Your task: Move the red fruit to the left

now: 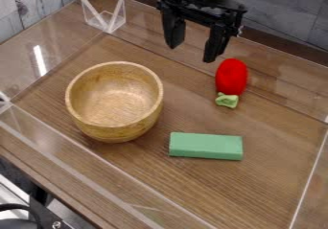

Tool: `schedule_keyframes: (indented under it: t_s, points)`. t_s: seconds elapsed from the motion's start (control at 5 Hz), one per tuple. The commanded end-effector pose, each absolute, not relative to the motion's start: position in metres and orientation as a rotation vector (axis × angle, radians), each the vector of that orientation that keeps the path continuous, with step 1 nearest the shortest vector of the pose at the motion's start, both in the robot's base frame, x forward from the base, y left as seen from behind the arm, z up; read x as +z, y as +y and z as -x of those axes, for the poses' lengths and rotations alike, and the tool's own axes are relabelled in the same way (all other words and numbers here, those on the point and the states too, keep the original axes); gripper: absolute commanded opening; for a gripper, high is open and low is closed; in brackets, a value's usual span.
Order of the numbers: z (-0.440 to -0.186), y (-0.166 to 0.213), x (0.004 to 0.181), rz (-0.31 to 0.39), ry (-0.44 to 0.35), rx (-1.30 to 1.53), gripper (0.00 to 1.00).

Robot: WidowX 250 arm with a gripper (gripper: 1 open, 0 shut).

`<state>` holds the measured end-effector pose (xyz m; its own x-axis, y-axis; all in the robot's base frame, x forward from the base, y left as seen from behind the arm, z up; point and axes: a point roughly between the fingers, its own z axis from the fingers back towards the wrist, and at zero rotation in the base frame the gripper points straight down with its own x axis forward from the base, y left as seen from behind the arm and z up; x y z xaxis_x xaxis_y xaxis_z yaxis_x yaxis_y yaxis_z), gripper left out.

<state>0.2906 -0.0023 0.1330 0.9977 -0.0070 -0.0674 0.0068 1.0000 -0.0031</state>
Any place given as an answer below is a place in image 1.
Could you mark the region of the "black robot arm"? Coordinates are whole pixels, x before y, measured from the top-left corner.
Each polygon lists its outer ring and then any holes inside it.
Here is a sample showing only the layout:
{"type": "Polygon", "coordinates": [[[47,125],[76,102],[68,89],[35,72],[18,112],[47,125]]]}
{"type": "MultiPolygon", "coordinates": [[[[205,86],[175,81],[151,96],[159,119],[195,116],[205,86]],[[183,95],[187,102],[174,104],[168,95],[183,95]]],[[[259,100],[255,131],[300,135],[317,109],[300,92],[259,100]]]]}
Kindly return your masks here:
{"type": "Polygon", "coordinates": [[[246,7],[234,0],[158,0],[162,14],[163,40],[170,49],[184,41],[186,21],[210,29],[202,61],[210,63],[226,48],[233,36],[242,30],[246,7]]]}

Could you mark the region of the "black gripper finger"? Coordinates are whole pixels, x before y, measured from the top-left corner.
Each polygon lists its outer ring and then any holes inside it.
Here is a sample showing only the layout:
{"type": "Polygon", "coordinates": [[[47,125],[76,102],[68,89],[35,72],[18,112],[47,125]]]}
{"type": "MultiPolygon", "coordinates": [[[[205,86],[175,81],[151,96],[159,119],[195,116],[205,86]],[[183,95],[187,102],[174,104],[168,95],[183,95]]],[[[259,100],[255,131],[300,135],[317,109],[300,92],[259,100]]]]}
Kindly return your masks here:
{"type": "Polygon", "coordinates": [[[206,63],[213,62],[217,56],[223,53],[229,38],[229,28],[225,24],[215,23],[210,28],[209,39],[205,43],[203,61],[206,63]]]}
{"type": "Polygon", "coordinates": [[[184,41],[186,21],[171,9],[163,9],[163,38],[166,45],[174,49],[184,41]]]}

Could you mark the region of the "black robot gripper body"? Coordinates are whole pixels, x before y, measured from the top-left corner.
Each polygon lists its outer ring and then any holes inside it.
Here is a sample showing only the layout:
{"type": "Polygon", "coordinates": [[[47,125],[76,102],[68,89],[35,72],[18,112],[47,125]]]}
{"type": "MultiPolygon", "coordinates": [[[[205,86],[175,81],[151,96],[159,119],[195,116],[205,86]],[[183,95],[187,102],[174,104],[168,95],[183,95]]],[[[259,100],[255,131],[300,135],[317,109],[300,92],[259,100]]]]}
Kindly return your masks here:
{"type": "Polygon", "coordinates": [[[174,10],[184,21],[211,27],[215,23],[226,25],[230,35],[238,35],[243,14],[247,8],[235,0],[159,0],[158,10],[174,10]]]}

